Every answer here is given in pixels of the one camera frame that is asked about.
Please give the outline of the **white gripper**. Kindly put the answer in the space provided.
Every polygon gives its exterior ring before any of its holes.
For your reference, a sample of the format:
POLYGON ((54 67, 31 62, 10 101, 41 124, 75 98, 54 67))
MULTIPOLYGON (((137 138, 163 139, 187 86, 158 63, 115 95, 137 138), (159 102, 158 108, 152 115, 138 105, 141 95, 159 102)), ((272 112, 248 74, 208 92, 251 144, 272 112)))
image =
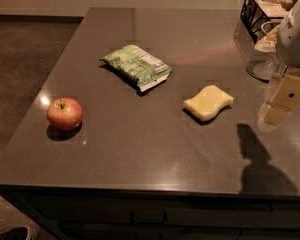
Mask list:
POLYGON ((282 124, 300 105, 300 0, 280 23, 276 54, 280 62, 296 68, 276 73, 269 82, 262 121, 273 126, 282 124))

